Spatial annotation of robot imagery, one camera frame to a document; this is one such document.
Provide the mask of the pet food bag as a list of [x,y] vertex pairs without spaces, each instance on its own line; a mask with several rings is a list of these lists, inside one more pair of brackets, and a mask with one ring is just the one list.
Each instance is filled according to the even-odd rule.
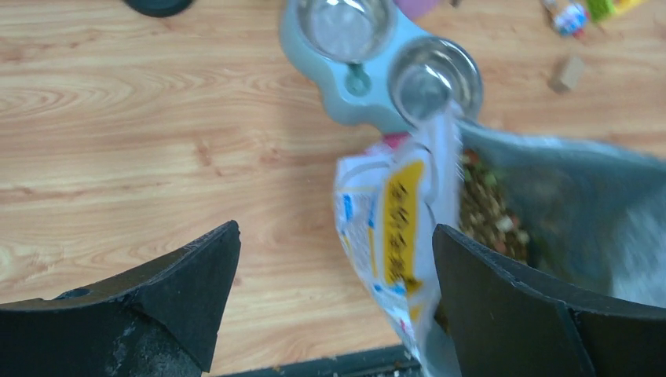
[[567,284],[665,311],[665,162],[453,113],[338,161],[335,227],[428,376],[465,376],[434,263],[447,225]]

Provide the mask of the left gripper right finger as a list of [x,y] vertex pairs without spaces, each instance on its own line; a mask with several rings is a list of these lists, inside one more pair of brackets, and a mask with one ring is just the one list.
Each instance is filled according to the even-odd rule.
[[567,284],[447,225],[433,252],[463,375],[664,375],[664,309]]

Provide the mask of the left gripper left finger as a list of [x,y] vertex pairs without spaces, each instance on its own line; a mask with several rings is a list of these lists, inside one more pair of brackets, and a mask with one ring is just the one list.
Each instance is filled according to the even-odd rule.
[[200,376],[240,258],[228,221],[161,257],[56,298],[1,307],[4,376]]

